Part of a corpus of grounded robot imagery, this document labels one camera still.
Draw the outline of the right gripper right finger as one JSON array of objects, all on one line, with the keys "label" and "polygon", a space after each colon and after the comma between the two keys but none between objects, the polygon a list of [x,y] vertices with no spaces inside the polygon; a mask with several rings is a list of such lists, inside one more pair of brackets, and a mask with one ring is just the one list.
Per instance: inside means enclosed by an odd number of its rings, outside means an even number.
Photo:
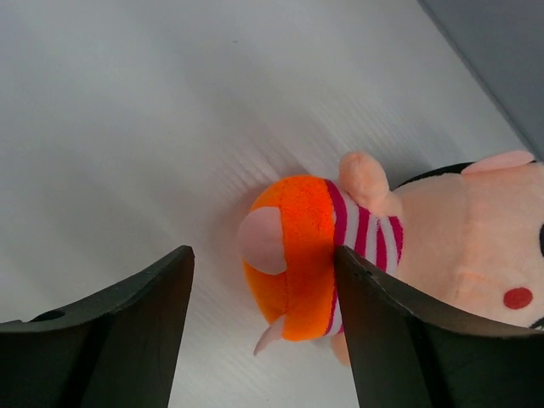
[{"label": "right gripper right finger", "polygon": [[466,313],[339,247],[335,278],[362,407],[541,407],[543,333]]}]

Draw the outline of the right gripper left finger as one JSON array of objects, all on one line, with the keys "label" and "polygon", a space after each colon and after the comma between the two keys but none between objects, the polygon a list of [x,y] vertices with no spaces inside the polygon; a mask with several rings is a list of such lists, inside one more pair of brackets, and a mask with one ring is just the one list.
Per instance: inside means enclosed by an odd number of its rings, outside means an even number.
[{"label": "right gripper left finger", "polygon": [[195,255],[146,269],[29,321],[1,324],[3,407],[166,407]]}]

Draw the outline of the doll plush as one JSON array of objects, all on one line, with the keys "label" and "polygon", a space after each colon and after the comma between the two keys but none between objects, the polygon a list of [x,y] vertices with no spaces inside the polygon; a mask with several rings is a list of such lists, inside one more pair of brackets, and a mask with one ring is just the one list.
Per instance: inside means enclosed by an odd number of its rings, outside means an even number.
[{"label": "doll plush", "polygon": [[516,150],[391,189],[382,165],[348,153],[337,179],[284,178],[241,222],[246,280],[267,329],[331,339],[349,362],[333,253],[348,247],[381,271],[468,313],[543,327],[543,166]]}]

